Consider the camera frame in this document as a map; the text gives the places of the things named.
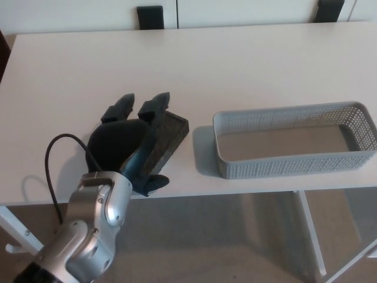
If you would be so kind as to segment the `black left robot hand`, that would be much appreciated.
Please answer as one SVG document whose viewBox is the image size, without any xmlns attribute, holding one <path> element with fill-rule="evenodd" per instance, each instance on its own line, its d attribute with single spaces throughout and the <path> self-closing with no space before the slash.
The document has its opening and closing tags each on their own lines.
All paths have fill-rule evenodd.
<svg viewBox="0 0 377 283">
<path fill-rule="evenodd" d="M 87 147 L 93 156 L 85 157 L 88 170 L 96 171 L 97 164 L 103 171 L 120 173 L 131 182 L 133 191 L 143 196 L 168 185 L 168 177 L 146 173 L 144 166 L 157 144 L 157 129 L 169 101 L 169 92 L 158 94 L 145 101 L 138 117 L 131 120 L 128 117 L 135 94 L 126 94 L 109 106 L 88 140 Z"/>
</svg>

